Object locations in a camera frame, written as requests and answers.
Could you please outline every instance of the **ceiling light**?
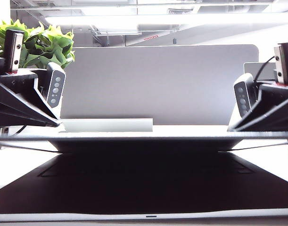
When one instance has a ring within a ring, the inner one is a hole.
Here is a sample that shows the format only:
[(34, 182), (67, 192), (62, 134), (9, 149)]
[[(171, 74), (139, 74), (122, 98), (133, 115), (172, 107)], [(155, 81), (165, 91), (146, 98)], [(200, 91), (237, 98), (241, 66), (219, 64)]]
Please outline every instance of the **ceiling light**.
[(138, 24), (241, 24), (288, 23), (288, 13), (226, 13), (183, 15), (124, 15), (124, 16), (50, 16), (54, 25), (129, 26)]

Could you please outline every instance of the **fluorescent light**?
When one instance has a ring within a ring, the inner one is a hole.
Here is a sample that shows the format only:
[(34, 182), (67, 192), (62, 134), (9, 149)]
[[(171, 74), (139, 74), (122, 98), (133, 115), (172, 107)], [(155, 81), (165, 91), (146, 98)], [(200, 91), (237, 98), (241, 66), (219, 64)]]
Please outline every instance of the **fluorescent light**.
[(128, 8), (128, 7), (88, 7), (83, 8), (82, 12), (87, 15), (95, 15), (95, 16), (105, 16), (105, 15), (137, 15), (136, 8)]
[(99, 30), (99, 34), (96, 34), (96, 36), (115, 36), (115, 35), (140, 35), (142, 32), (138, 31), (125, 31), (125, 30), (120, 30), (120, 31), (101, 31)]
[(288, 23), (288, 13), (226, 13), (183, 15), (124, 15), (124, 16), (49, 16), (54, 25), (95, 25), (121, 27), (138, 24), (241, 24)]

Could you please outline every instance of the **desk surface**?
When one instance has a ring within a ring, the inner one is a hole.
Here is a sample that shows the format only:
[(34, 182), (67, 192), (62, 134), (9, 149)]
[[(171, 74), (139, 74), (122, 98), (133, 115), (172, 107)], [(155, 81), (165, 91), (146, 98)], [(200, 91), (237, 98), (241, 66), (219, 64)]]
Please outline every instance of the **desk surface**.
[[(170, 129), (177, 129), (178, 126), (170, 126)], [(210, 129), (210, 126), (191, 126), (196, 129)], [(225, 130), (226, 126), (212, 126), (212, 129)], [(47, 128), (42, 128), (42, 132), (48, 132)], [(32, 128), (29, 128), (25, 133), (31, 133)], [(245, 147), (254, 147), (268, 144), (281, 144), (286, 140), (243, 140), (234, 148), (240, 149)], [(41, 149), (56, 150), (48, 142), (27, 142), (18, 143), (17, 145), (39, 147)], [(288, 145), (279, 145), (271, 147), (252, 148), (246, 150), (233, 151), (239, 157), (252, 162), (253, 164), (267, 170), (268, 172), (281, 177), (288, 181)], [(44, 162), (56, 156), (57, 153), (48, 153), (41, 151), (27, 150), (23, 148), (3, 148), (0, 150), (0, 188), (18, 179), (32, 169), (38, 167)], [(221, 225), (235, 225), (235, 224), (284, 224), (288, 225), (288, 218), (252, 218), (248, 219), (194, 219), (194, 220), (174, 220), (174, 221), (153, 221), (153, 223), (162, 225), (163, 223), (172, 224), (221, 224)], [(101, 222), (83, 222), (78, 225), (100, 225)], [(106, 225), (122, 225), (124, 222), (103, 222)], [(129, 222), (136, 225), (147, 225), (152, 221), (132, 221)], [(27, 225), (26, 223), (17, 223), (17, 225)], [(45, 223), (36, 223), (36, 225), (46, 225)], [(76, 225), (76, 222), (53, 223), (53, 225)]]

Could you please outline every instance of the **white wall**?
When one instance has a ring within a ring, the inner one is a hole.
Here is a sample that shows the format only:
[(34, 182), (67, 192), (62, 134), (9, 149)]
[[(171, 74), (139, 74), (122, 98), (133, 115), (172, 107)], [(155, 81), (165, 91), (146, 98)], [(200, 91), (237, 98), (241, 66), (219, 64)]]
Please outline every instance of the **white wall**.
[(200, 42), (196, 45), (254, 44), (259, 49), (259, 60), (264, 62), (274, 55), (273, 48), (281, 42), (288, 42), (288, 24)]
[(10, 0), (0, 0), (0, 23), (2, 20), (10, 22)]

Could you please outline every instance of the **ceiling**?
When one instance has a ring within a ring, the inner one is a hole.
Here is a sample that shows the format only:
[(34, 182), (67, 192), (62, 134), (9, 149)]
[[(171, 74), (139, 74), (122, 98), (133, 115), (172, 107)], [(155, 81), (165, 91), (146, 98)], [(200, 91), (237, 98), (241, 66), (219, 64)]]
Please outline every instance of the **ceiling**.
[[(190, 5), (189, 3), (204, 3), (210, 6)], [(239, 2), (237, 6), (212, 6), (215, 3)], [(247, 3), (258, 4), (265, 2), (273, 2), (269, 5), (246, 5)], [(93, 8), (98, 5), (111, 5), (114, 8)], [(115, 7), (118, 5), (138, 4), (138, 7)], [(157, 6), (143, 4), (163, 4)], [(84, 16), (84, 15), (153, 15), (153, 14), (202, 14), (202, 13), (247, 13), (247, 12), (263, 12), (270, 10), (271, 12), (283, 12), (288, 10), (288, 0), (11, 0), (11, 17), (20, 19), (29, 27), (38, 26), (41, 21), (45, 26), (49, 23), (45, 20), (49, 16)], [(202, 27), (193, 27), (186, 24), (139, 24), (132, 28), (132, 35), (122, 28), (118, 31), (116, 27), (104, 28), (97, 24), (89, 25), (62, 25), (63, 32), (73, 30), (76, 38), (90, 40), (86, 43), (80, 42), (80, 45), (93, 46), (117, 46), (131, 45), (139, 42), (149, 41), (156, 37), (179, 33), (185, 30), (195, 32)]]

